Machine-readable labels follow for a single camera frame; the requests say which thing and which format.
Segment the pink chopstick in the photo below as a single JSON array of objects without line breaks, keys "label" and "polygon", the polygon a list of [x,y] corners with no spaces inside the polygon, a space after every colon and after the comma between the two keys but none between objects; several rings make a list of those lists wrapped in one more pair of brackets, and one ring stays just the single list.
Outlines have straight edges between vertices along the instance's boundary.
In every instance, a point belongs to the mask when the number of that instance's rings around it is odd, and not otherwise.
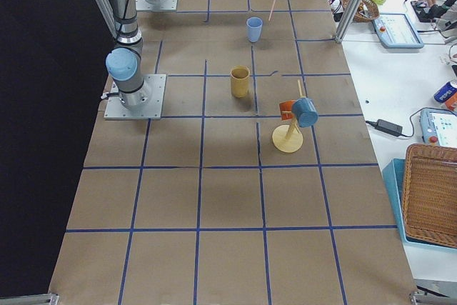
[{"label": "pink chopstick", "polygon": [[272,18],[272,15],[273,15],[273,12],[274,12],[274,9],[275,9],[275,6],[276,6],[276,2],[277,2],[277,0],[273,0],[272,1],[270,12],[269,12],[269,15],[268,15],[268,21],[270,21],[271,18]]}]

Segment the light blue plastic cup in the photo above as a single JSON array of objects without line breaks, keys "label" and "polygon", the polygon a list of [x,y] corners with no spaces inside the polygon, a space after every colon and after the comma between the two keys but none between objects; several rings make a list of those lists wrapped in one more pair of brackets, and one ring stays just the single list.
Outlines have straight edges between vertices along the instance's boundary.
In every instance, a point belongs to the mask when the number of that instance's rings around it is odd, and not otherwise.
[{"label": "light blue plastic cup", "polygon": [[263,21],[261,18],[252,16],[246,20],[247,37],[251,43],[255,43],[260,39],[262,28]]}]

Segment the round wicker basket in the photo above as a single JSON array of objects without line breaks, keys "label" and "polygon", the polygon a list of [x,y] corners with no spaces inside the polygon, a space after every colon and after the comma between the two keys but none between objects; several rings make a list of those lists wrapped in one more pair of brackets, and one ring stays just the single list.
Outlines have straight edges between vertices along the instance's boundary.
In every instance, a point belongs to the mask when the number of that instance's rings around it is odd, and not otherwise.
[{"label": "round wicker basket", "polygon": [[[341,1],[343,8],[346,9],[350,0]],[[379,15],[378,5],[373,0],[361,0],[353,20],[355,22],[367,23],[377,19]]]}]

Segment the far teach pendant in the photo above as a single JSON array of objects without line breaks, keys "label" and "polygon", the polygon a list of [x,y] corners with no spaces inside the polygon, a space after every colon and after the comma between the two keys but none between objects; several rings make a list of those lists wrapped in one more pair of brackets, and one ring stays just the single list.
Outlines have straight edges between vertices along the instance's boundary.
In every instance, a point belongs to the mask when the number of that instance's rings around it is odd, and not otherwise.
[{"label": "far teach pendant", "polygon": [[406,14],[380,14],[373,28],[387,49],[421,49],[424,43]]}]

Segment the teach pendant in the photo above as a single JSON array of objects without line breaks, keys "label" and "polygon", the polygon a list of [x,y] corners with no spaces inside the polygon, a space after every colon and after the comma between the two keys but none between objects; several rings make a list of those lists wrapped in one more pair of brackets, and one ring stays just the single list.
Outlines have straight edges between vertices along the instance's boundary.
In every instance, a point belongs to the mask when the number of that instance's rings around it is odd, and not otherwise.
[{"label": "teach pendant", "polygon": [[387,49],[421,49],[424,43],[406,14],[380,14],[373,28]]},{"label": "teach pendant", "polygon": [[456,113],[444,109],[425,108],[419,124],[425,144],[456,148]]}]

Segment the blue mug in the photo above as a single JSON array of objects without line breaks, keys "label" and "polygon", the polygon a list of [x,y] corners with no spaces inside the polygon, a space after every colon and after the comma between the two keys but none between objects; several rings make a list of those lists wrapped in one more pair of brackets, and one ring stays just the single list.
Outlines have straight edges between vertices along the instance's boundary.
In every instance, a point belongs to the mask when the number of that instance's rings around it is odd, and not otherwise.
[{"label": "blue mug", "polygon": [[297,99],[292,105],[292,113],[302,128],[313,126],[318,121],[318,113],[312,100],[307,97]]}]

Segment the black joystick controller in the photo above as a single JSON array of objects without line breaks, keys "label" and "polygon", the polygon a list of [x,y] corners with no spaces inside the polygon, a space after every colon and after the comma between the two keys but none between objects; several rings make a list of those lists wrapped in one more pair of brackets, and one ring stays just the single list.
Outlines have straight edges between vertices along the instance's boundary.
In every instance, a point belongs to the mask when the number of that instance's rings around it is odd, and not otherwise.
[{"label": "black joystick controller", "polygon": [[441,5],[427,7],[423,1],[417,1],[414,5],[416,16],[420,22],[431,22],[441,18],[456,2],[456,0],[446,0]]}]

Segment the wooden mug tree stand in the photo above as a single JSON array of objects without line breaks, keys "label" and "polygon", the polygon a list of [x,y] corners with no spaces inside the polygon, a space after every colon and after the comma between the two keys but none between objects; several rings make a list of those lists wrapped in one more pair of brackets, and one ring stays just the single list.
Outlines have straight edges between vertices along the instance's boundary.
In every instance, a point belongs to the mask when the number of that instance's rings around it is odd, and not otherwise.
[{"label": "wooden mug tree stand", "polygon": [[272,133],[273,145],[284,153],[294,153],[303,145],[303,134],[298,128],[296,117],[290,119],[288,125],[277,126]]}]

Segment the black power adapter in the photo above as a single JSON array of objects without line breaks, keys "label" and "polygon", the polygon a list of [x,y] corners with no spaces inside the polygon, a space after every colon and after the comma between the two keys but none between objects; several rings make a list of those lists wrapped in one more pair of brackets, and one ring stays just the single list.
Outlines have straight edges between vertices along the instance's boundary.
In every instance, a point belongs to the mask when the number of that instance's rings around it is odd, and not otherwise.
[{"label": "black power adapter", "polygon": [[403,127],[398,124],[391,123],[390,121],[378,119],[377,121],[366,121],[366,123],[372,126],[375,130],[391,136],[399,137],[403,135]]}]

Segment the pepsi can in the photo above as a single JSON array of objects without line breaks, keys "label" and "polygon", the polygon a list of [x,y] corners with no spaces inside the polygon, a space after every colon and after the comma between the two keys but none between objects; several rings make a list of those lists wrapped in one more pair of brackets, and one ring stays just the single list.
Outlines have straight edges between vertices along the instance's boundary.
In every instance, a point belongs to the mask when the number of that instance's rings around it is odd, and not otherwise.
[{"label": "pepsi can", "polygon": [[433,98],[438,103],[443,103],[457,92],[457,81],[455,79],[447,81],[434,95]]}]

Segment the near teach pendant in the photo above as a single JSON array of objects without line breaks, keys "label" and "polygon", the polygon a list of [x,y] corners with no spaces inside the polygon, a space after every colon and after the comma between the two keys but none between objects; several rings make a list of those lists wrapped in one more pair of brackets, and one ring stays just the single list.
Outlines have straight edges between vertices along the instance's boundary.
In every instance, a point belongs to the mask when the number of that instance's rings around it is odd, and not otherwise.
[{"label": "near teach pendant", "polygon": [[456,148],[456,113],[444,109],[425,108],[419,124],[425,144]]}]

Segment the light blue tray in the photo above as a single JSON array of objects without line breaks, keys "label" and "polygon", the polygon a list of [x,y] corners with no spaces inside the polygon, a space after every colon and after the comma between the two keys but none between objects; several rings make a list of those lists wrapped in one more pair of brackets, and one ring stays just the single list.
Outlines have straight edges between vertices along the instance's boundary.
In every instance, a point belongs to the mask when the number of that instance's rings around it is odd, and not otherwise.
[{"label": "light blue tray", "polygon": [[432,244],[425,241],[412,239],[406,235],[405,227],[403,224],[403,212],[401,208],[404,167],[404,159],[392,159],[389,164],[382,170],[383,181],[402,243],[406,246],[456,254],[456,248],[449,248],[439,244]]}]

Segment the rectangular wicker tray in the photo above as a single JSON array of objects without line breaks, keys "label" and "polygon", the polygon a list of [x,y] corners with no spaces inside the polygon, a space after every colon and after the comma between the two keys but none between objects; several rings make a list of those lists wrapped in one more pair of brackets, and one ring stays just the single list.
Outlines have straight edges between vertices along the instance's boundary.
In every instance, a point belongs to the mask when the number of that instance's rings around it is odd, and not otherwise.
[{"label": "rectangular wicker tray", "polygon": [[407,148],[401,206],[407,237],[456,248],[455,148]]}]

